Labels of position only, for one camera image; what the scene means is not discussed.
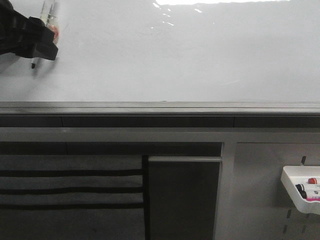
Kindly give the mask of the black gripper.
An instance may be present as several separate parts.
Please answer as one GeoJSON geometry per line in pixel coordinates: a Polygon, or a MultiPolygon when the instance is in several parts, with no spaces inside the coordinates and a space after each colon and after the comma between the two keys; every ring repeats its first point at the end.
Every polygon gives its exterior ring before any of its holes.
{"type": "Polygon", "coordinates": [[[54,44],[54,36],[41,19],[25,17],[15,11],[8,0],[0,2],[1,55],[13,53],[23,58],[54,61],[59,50],[54,44]]]}

